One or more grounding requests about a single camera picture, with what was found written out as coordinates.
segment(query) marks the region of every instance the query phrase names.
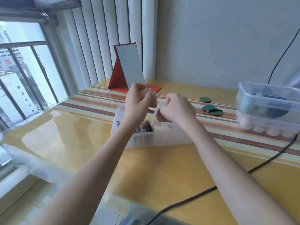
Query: cord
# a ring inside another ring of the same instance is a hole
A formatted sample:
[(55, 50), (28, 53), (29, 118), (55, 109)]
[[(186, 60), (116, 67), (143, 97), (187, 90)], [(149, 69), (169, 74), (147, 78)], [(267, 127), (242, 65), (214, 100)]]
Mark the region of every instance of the cord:
[[(274, 159), (276, 159), (278, 156), (280, 156), (282, 153), (284, 153), (284, 152), (285, 152), (285, 151), (286, 151), (286, 150), (287, 150), (287, 149), (288, 149), (288, 148), (296, 141), (297, 136), (298, 136), (298, 134), (296, 134), (296, 135), (294, 136), (293, 140), (292, 140), (287, 146), (285, 146), (279, 153), (277, 153), (277, 154), (274, 155), (273, 157), (269, 158), (268, 160), (266, 160), (266, 161), (263, 162), (262, 164), (260, 164), (260, 165), (258, 165), (258, 166), (256, 166), (256, 167), (254, 167), (253, 169), (249, 170), (248, 173), (251, 174), (252, 172), (254, 172), (254, 171), (260, 169), (261, 167), (263, 167), (264, 165), (266, 165), (267, 163), (271, 162), (272, 160), (274, 160)], [(216, 189), (217, 189), (216, 186), (211, 187), (210, 189), (207, 189), (207, 190), (205, 190), (205, 191), (203, 191), (203, 192), (201, 192), (201, 193), (199, 193), (199, 194), (197, 194), (197, 195), (195, 195), (195, 196), (192, 196), (192, 197), (190, 197), (190, 198), (187, 198), (187, 199), (185, 199), (185, 200), (183, 200), (183, 201), (177, 202), (177, 203), (175, 203), (175, 204), (172, 204), (172, 205), (170, 205), (170, 206), (164, 208), (164, 209), (161, 210), (159, 213), (157, 213), (157, 214), (153, 217), (153, 219), (150, 220), (146, 225), (150, 225), (157, 217), (159, 217), (159, 216), (160, 216), (161, 214), (163, 214), (164, 212), (166, 212), (166, 211), (168, 211), (168, 210), (170, 210), (170, 209), (172, 209), (172, 208), (175, 208), (175, 207), (177, 207), (177, 206), (180, 206), (180, 205), (183, 205), (183, 204), (185, 204), (185, 203), (188, 203), (188, 202), (190, 202), (190, 201), (192, 201), (192, 200), (195, 200), (195, 199), (197, 199), (197, 198), (199, 198), (199, 197), (202, 197), (203, 195), (205, 195), (205, 194), (207, 194), (207, 193), (210, 193), (210, 192), (212, 192), (212, 191), (214, 191), (214, 190), (216, 190)]]
[(285, 53), (287, 52), (287, 50), (290, 48), (291, 44), (293, 43), (293, 41), (294, 41), (295, 38), (297, 37), (299, 31), (300, 31), (300, 28), (298, 29), (297, 33), (295, 34), (295, 36), (294, 36), (293, 40), (291, 41), (291, 43), (289, 44), (289, 46), (285, 49), (283, 55), (280, 57), (280, 59), (279, 59), (278, 62), (276, 63), (275, 67), (273, 68), (272, 73), (271, 73), (271, 75), (270, 75), (270, 78), (269, 78), (269, 80), (268, 80), (268, 83), (270, 83), (270, 80), (271, 80), (271, 77), (272, 77), (272, 75), (273, 75), (274, 70), (276, 69), (277, 65), (279, 64), (279, 62), (281, 61), (281, 59), (283, 58), (283, 56), (285, 55)]

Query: plastic storage box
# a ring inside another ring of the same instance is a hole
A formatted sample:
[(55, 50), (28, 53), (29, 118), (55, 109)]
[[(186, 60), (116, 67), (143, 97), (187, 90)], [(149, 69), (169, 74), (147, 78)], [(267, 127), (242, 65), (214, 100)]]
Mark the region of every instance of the plastic storage box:
[(240, 82), (237, 121), (248, 132), (282, 140), (300, 132), (300, 90), (278, 85)]
[[(156, 119), (156, 112), (164, 106), (164, 102), (159, 102), (154, 114), (148, 114), (145, 120), (148, 120), (152, 126), (153, 132), (136, 132), (130, 138), (125, 149), (130, 148), (150, 148), (169, 145), (191, 144), (192, 140), (183, 132), (183, 130), (174, 123), (159, 122)], [(111, 135), (117, 129), (117, 121), (122, 122), (125, 114), (125, 106), (118, 105), (112, 124)]]

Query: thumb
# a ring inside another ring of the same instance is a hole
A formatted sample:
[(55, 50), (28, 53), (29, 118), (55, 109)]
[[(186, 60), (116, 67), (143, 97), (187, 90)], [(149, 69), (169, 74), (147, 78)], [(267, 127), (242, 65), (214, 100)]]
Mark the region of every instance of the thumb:
[(152, 95), (150, 92), (147, 92), (144, 99), (141, 101), (141, 103), (143, 103), (144, 106), (146, 106), (147, 108), (149, 108), (150, 106), (150, 102), (151, 102), (151, 98)]

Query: person's left hand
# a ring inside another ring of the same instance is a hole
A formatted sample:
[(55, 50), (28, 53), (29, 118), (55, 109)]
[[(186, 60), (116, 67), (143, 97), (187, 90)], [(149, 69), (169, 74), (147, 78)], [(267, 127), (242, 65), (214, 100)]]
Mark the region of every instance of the person's left hand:
[(154, 113), (153, 110), (149, 110), (152, 95), (148, 92), (143, 99), (140, 98), (140, 92), (145, 88), (146, 85), (132, 83), (125, 99), (124, 122), (136, 129), (145, 119), (148, 112)]

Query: pink puff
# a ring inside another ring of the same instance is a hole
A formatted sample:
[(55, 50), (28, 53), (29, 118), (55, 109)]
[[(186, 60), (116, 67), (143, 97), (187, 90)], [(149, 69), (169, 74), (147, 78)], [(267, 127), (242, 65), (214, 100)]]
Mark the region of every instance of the pink puff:
[(156, 108), (156, 106), (157, 106), (157, 96), (156, 96), (156, 93), (154, 91), (152, 91), (151, 88), (145, 88), (144, 90), (141, 90), (141, 92), (140, 92), (141, 100), (143, 100), (145, 98), (147, 92), (149, 92), (152, 96), (151, 101), (150, 101), (150, 107)]

